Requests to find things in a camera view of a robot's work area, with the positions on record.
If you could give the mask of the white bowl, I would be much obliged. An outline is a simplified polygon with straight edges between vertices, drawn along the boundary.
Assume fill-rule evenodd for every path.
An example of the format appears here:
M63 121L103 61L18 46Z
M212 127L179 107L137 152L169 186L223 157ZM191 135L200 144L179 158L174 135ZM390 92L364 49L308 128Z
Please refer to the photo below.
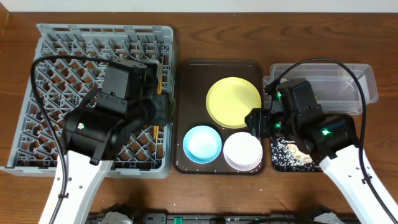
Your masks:
M238 132L225 141L223 155L232 168L250 171L262 161L263 149L258 138L247 132Z

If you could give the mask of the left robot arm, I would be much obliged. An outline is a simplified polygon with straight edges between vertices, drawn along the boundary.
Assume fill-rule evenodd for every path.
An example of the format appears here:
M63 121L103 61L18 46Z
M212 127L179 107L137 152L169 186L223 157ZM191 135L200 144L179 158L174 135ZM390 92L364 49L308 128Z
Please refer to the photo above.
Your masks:
M84 223L121 147L144 126L166 126L174 99L161 92L156 60L106 60L103 86L63 119L54 182L41 223Z

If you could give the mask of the grey dishwasher rack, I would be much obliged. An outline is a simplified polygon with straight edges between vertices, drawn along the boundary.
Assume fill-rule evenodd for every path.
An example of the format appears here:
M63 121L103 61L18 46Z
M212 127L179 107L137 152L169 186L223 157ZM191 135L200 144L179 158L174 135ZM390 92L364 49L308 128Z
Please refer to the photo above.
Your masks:
M44 108L31 88L25 91L8 162L3 172L52 177L57 166L54 137L62 135L65 115L93 88L102 86L106 60L156 60L163 65L162 92L173 93L177 43L168 26L38 24L36 84Z

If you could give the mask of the wooden chopstick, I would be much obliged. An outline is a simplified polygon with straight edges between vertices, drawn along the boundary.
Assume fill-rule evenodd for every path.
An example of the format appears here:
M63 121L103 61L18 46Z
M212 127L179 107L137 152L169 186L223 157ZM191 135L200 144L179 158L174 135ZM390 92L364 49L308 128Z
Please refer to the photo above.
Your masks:
M158 87L157 87L157 94L161 94L162 93L162 82L159 82Z
M154 126L154 138L155 138L155 144L158 144L159 126Z

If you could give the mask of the light blue bowl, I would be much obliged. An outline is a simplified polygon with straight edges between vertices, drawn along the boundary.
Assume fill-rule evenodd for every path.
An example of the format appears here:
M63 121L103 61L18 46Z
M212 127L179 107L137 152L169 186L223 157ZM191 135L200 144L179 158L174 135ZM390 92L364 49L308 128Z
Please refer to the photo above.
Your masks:
M211 163L219 156L221 150L221 136L210 126L195 126L183 138L185 155L197 164Z

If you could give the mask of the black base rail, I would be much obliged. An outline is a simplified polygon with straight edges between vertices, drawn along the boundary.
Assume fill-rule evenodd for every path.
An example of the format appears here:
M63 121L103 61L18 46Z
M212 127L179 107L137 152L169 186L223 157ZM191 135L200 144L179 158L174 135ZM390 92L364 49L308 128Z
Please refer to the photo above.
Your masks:
M134 210L126 204L115 204L88 216L86 223L358 223L355 216L338 216L327 207L304 214L204 214L204 213L168 213L165 210L154 210L144 213Z

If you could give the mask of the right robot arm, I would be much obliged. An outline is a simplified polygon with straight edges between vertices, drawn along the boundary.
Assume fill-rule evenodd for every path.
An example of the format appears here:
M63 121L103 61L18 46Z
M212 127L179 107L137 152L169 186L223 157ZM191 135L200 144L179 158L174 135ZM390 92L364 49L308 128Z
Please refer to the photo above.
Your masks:
M276 96L281 111L254 108L245 117L251 134L293 141L338 187L361 223L397 222L397 203L359 150L353 118L324 113L304 78L278 84Z

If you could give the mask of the clear plastic bin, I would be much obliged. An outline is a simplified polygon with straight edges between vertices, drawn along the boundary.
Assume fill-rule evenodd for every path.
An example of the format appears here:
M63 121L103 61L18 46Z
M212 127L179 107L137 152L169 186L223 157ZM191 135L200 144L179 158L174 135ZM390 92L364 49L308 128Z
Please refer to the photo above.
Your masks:
M358 79L366 104L375 103L379 96L373 69L368 64L347 63L346 66ZM324 113L362 113L361 97L357 85L349 73L334 63L305 63L289 71L282 82L305 78L311 83L317 103Z

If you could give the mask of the yellow plate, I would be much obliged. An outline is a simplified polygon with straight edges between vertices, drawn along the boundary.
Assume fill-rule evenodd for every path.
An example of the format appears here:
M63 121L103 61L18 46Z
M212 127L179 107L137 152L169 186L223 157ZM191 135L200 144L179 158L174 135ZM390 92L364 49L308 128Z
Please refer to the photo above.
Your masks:
M262 108L257 88L249 81L227 77L215 82L206 94L206 109L217 124L225 128L246 127L245 117L252 109Z

